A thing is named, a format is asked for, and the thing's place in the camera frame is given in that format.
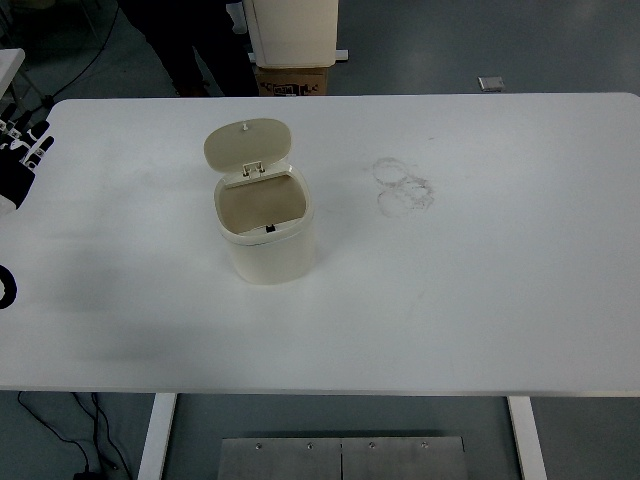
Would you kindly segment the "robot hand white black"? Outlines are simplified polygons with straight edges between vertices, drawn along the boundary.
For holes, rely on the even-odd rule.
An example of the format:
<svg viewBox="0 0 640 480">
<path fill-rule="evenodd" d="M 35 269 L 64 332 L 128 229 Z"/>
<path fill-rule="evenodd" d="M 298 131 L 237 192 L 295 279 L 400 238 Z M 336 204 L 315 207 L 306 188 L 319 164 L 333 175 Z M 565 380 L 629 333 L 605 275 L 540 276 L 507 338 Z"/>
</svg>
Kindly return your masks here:
<svg viewBox="0 0 640 480">
<path fill-rule="evenodd" d="M 26 199 L 47 151 L 54 144 L 50 123 L 41 120 L 27 127 L 30 116 L 16 121 L 1 118 L 1 215 L 18 210 Z"/>
</svg>

